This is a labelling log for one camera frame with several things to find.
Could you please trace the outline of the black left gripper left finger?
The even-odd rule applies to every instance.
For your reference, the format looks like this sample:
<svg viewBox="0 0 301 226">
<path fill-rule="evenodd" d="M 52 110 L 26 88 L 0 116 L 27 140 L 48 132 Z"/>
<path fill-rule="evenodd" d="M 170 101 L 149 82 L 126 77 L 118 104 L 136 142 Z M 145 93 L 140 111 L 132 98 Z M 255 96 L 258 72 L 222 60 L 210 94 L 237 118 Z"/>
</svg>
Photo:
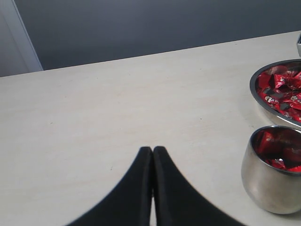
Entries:
<svg viewBox="0 0 301 226">
<path fill-rule="evenodd" d="M 114 187 L 92 209 L 70 226 L 148 226 L 153 182 L 153 152 L 141 147 L 132 165 Z"/>
</svg>

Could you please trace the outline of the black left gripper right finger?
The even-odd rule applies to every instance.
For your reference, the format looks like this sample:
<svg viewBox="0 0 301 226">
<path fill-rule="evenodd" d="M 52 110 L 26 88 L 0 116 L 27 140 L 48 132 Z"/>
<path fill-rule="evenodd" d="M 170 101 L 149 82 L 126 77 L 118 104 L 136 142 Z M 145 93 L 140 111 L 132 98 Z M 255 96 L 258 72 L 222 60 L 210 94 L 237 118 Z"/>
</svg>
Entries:
<svg viewBox="0 0 301 226">
<path fill-rule="evenodd" d="M 178 170 L 166 148 L 153 150 L 158 226 L 241 226 L 204 198 Z"/>
</svg>

